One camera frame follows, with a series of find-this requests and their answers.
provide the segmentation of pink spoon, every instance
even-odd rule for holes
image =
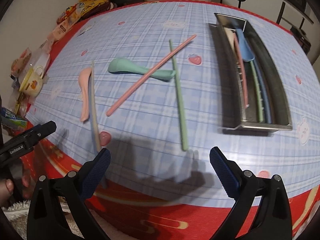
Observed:
[[[82,112],[80,116],[80,121],[84,122],[89,118],[89,95],[88,95],[88,84],[89,77],[91,75],[91,68],[85,68],[81,70],[78,82],[82,92],[83,104],[82,104]]]

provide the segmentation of stainless steel container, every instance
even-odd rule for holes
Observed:
[[[218,20],[217,28],[219,30],[222,46],[226,53],[231,70],[230,82],[232,83],[231,86],[233,88],[235,102],[234,128],[269,132],[292,130],[290,109],[281,78],[268,50],[255,32],[254,28],[245,19],[219,13],[215,13],[215,16]],[[235,31],[236,28],[242,29],[247,42],[255,54],[256,60],[259,62],[259,67],[262,70],[262,74],[264,76],[263,79],[267,87],[268,100],[270,102],[272,112],[272,124],[260,123],[257,120],[257,99],[255,95],[253,77],[250,75],[247,76],[250,106],[245,108],[238,60],[228,41],[224,27],[233,31]]]

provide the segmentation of chair leg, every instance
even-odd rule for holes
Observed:
[[[277,24],[280,24],[280,21],[281,21],[283,12],[284,12],[284,7],[285,7],[285,2],[282,2],[281,9],[280,9],[280,12],[279,12],[279,15],[278,15],[278,19],[276,21]]]
[[[302,22],[301,22],[300,27],[299,27],[300,30],[302,28],[303,23],[304,23],[304,18],[302,18]]]

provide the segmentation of mug handle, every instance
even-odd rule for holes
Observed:
[[[41,74],[40,74],[40,78],[43,78],[43,74],[44,74],[43,67],[42,67],[42,66],[37,67],[37,68],[36,68],[36,71],[35,71],[36,73],[37,73],[37,69],[38,69],[38,68],[41,68],[42,72],[41,72]]]

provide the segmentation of snack package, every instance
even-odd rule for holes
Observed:
[[[53,31],[48,35],[47,40],[50,42],[55,42],[60,40],[67,31],[80,19],[81,14],[79,12],[79,6],[77,4],[77,9],[68,15],[68,17],[58,24]]]
[[[66,20],[76,9],[77,3],[74,6],[68,7],[57,19],[57,24],[59,25],[64,20]]]
[[[31,50],[26,48],[19,58],[15,59],[11,65],[11,75],[18,77],[25,68],[26,64],[31,58]]]
[[[23,132],[27,128],[28,120],[16,115],[14,112],[6,109],[5,107],[1,108],[1,123],[4,126],[9,127],[10,129]]]
[[[85,15],[92,9],[96,8],[101,4],[105,4],[109,0],[79,0],[79,9],[81,16]]]

